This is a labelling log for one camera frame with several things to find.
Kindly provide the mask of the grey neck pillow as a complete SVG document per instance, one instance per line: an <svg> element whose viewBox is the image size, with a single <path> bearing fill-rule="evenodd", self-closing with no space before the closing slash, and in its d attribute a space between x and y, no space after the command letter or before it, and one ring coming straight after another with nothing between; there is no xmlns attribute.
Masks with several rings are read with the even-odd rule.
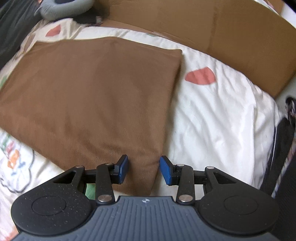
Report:
<svg viewBox="0 0 296 241"><path fill-rule="evenodd" d="M90 10L93 5L94 1L92 0L44 0L40 3L40 6L34 12L34 15L40 15L43 19L48 21L55 21L81 15Z"/></svg>

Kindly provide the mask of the brown t-shirt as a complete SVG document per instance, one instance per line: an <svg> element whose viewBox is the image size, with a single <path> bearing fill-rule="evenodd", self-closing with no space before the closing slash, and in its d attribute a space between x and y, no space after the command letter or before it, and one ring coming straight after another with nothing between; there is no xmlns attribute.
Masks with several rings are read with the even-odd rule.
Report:
<svg viewBox="0 0 296 241"><path fill-rule="evenodd" d="M149 195L182 58L117 37L36 42L1 88L1 128L63 170L125 154L117 190Z"/></svg>

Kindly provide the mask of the folded black garment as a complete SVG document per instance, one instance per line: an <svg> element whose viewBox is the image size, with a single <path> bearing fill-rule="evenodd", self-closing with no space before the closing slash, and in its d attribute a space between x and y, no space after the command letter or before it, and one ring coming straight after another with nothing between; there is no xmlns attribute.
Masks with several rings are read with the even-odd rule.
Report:
<svg viewBox="0 0 296 241"><path fill-rule="evenodd" d="M295 98L285 101L287 116L275 129L274 146L260 190L278 204L272 234L279 240L295 240Z"/></svg>

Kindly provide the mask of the cream bear print bedsheet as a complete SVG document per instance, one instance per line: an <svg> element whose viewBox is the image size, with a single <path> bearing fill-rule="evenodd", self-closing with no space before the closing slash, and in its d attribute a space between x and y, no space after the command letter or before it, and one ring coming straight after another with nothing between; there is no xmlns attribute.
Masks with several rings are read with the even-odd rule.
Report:
<svg viewBox="0 0 296 241"><path fill-rule="evenodd" d="M162 155L197 170L212 165L260 187L273 146L274 128L281 118L276 102L242 73L187 46L122 27L87 27L73 19L40 21L1 70L1 88L36 42L104 37L182 51ZM14 200L63 171L1 128L1 240L11 240L17 234L11 219ZM165 185L158 169L149 195L173 196L176 191L176 187Z"/></svg>

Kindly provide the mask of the black cloth under pillow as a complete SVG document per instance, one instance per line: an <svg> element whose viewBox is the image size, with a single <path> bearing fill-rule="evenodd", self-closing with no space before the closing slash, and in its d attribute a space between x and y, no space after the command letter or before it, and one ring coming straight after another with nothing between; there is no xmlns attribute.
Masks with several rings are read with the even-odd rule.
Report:
<svg viewBox="0 0 296 241"><path fill-rule="evenodd" d="M83 25L99 26L103 23L103 17L101 17L94 9L90 9L81 15L75 16L73 20Z"/></svg>

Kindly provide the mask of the dark grey pillow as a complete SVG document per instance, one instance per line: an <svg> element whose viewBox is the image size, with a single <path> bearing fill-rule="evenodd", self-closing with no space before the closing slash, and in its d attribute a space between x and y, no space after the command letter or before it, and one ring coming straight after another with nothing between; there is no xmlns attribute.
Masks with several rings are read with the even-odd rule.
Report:
<svg viewBox="0 0 296 241"><path fill-rule="evenodd" d="M38 1L1 1L1 68L19 50L31 29L41 20Z"/></svg>

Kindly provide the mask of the flattened cardboard box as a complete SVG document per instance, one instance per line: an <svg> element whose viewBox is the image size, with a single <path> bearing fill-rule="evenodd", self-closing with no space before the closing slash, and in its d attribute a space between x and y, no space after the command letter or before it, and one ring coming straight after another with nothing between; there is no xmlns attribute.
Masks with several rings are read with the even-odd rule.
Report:
<svg viewBox="0 0 296 241"><path fill-rule="evenodd" d="M96 1L109 22L206 53L276 97L295 75L295 28L256 1Z"/></svg>

